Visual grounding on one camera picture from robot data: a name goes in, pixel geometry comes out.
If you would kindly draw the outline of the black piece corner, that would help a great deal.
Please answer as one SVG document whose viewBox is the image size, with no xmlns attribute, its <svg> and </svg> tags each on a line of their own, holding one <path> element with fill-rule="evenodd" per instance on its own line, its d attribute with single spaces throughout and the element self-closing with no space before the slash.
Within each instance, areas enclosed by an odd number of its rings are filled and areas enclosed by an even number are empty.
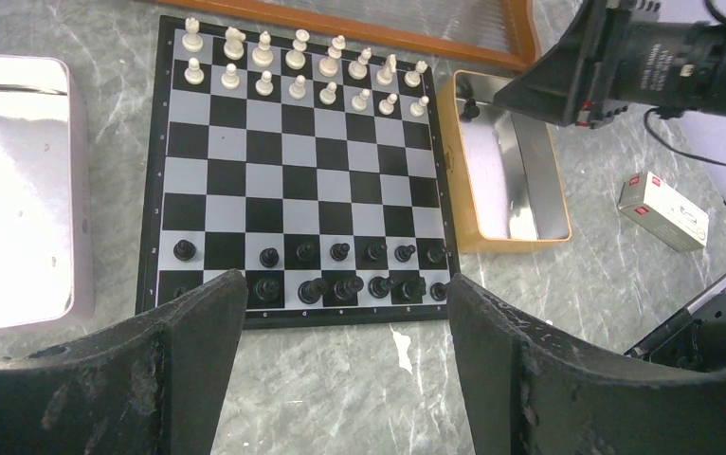
<svg viewBox="0 0 726 455">
<path fill-rule="evenodd" d="M 448 284 L 445 282 L 435 282 L 430 286 L 429 295 L 437 302 L 447 299 Z"/>
</svg>

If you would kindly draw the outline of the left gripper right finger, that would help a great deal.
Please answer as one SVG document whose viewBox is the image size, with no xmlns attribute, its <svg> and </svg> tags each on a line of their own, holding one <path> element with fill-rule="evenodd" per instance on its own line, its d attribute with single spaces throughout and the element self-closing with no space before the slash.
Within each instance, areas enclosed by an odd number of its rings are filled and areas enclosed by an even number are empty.
<svg viewBox="0 0 726 455">
<path fill-rule="evenodd" d="M 463 275 L 448 317 L 479 454 L 726 454 L 726 369 L 619 355 Z"/>
</svg>

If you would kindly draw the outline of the black pawn second row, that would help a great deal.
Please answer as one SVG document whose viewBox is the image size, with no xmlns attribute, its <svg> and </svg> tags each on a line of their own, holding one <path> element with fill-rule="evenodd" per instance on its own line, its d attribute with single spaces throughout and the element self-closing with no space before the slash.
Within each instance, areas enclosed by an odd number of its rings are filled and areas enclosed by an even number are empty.
<svg viewBox="0 0 726 455">
<path fill-rule="evenodd" d="M 348 243 L 335 243 L 330 248 L 330 257 L 337 262 L 343 262 L 348 258 L 351 246 Z"/>
<path fill-rule="evenodd" d="M 387 256 L 387 250 L 385 243 L 371 243 L 364 248 L 364 256 L 369 262 L 377 262 Z"/>
<path fill-rule="evenodd" d="M 303 242 L 297 246 L 296 257 L 303 263 L 309 263 L 316 256 L 316 245 L 313 242 Z"/>
<path fill-rule="evenodd" d="M 280 262 L 280 253 L 275 247 L 266 247 L 260 252 L 259 261 L 265 268 L 276 267 Z"/>
<path fill-rule="evenodd" d="M 196 253 L 196 245 L 187 239 L 177 241 L 172 249 L 174 258 L 180 262 L 188 262 L 192 260 Z"/>
<path fill-rule="evenodd" d="M 415 245 L 400 245 L 394 249 L 394 258 L 400 263 L 407 263 L 417 252 Z"/>
</svg>

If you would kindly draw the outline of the black rook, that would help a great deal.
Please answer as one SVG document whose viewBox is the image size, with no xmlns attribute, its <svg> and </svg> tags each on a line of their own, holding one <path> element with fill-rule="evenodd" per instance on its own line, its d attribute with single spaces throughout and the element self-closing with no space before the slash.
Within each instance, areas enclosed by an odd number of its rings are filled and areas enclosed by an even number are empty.
<svg viewBox="0 0 726 455">
<path fill-rule="evenodd" d="M 440 264 L 445 261 L 446 251 L 443 246 L 430 246 L 427 249 L 427 260 L 432 264 Z"/>
</svg>

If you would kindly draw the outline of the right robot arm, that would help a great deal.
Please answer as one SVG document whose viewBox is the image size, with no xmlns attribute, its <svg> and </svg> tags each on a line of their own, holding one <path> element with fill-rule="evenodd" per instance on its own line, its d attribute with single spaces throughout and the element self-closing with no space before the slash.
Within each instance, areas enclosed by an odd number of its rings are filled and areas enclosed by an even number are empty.
<svg viewBox="0 0 726 455">
<path fill-rule="evenodd" d="M 558 126 L 599 128 L 630 104 L 726 117 L 726 19 L 660 21 L 663 1 L 585 1 L 560 41 L 493 98 Z"/>
</svg>

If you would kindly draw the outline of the black queen piece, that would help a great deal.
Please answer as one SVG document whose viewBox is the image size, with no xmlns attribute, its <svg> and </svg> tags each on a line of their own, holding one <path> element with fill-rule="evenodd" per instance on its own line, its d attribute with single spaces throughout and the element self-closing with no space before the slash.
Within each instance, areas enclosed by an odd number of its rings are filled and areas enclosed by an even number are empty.
<svg viewBox="0 0 726 455">
<path fill-rule="evenodd" d="M 302 303 L 315 304 L 327 292 L 329 284 L 323 278 L 302 282 L 298 289 L 298 298 Z"/>
</svg>

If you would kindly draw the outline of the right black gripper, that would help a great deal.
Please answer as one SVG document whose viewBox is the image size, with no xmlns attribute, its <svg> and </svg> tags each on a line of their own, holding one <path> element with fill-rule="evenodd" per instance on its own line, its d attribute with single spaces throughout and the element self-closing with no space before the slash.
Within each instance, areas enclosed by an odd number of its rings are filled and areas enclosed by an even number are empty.
<svg viewBox="0 0 726 455">
<path fill-rule="evenodd" d="M 623 1 L 585 1 L 543 57 L 501 88 L 493 104 L 557 126 L 597 129 L 628 110 L 612 93 L 627 25 Z"/>
</svg>

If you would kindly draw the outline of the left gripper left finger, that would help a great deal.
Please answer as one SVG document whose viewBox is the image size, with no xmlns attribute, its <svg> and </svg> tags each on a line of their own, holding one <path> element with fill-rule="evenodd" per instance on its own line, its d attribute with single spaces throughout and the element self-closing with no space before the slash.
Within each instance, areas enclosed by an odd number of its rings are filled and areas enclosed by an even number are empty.
<svg viewBox="0 0 726 455">
<path fill-rule="evenodd" d="M 155 309 L 0 357 L 0 454 L 207 454 L 245 321 L 228 271 Z"/>
</svg>

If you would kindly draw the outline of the black king piece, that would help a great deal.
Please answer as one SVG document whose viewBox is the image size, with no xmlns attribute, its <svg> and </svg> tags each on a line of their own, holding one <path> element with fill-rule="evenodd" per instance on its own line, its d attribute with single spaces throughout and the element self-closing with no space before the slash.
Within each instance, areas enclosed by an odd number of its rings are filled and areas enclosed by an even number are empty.
<svg viewBox="0 0 726 455">
<path fill-rule="evenodd" d="M 333 294 L 337 300 L 346 301 L 355 298 L 363 289 L 364 281 L 357 276 L 338 280 L 333 287 Z"/>
</svg>

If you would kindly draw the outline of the black bishop piece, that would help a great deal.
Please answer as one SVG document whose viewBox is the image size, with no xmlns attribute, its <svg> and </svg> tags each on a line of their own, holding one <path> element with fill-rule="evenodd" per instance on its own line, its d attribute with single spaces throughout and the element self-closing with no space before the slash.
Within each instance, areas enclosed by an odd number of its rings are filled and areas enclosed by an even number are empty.
<svg viewBox="0 0 726 455">
<path fill-rule="evenodd" d="M 263 303 L 270 303 L 280 296 L 280 282 L 273 278 L 262 278 L 255 282 L 253 296 Z"/>
</svg>

